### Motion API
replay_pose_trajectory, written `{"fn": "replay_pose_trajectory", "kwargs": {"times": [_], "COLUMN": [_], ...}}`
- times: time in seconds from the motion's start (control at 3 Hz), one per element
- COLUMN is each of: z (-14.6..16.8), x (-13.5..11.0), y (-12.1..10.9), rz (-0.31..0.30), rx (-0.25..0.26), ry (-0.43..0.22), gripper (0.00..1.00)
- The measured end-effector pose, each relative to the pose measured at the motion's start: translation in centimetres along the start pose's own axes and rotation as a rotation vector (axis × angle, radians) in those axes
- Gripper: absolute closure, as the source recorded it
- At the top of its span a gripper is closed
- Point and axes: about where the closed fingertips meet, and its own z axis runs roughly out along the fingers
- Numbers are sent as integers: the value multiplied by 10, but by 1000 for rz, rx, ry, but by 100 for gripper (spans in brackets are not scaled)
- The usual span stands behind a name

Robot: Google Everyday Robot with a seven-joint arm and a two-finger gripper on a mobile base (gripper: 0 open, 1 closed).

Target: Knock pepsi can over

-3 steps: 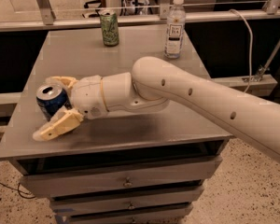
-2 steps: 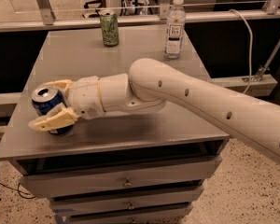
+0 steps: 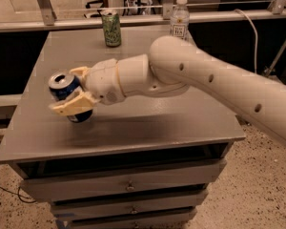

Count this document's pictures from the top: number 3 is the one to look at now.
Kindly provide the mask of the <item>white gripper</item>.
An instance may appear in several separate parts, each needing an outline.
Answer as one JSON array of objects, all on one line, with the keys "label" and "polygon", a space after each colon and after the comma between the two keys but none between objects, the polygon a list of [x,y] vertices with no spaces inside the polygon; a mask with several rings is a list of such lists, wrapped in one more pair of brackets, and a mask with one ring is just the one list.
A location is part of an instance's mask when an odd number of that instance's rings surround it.
[{"label": "white gripper", "polygon": [[116,59],[98,62],[91,68],[81,66],[69,70],[69,73],[84,80],[89,92],[72,93],[66,100],[52,103],[49,108],[57,115],[78,115],[90,111],[99,102],[112,105],[125,100],[119,82]]}]

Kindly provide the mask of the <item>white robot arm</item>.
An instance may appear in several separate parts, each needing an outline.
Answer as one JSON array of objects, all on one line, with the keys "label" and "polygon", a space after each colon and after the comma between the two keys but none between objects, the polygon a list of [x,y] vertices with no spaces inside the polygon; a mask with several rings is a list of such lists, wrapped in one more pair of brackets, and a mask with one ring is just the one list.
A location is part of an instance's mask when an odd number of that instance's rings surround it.
[{"label": "white robot arm", "polygon": [[286,146],[286,85],[176,37],[155,39],[147,54],[73,68],[49,79],[52,91],[71,84],[71,93],[50,105],[54,113],[78,115],[98,103],[112,105],[135,95],[174,96],[196,87]]}]

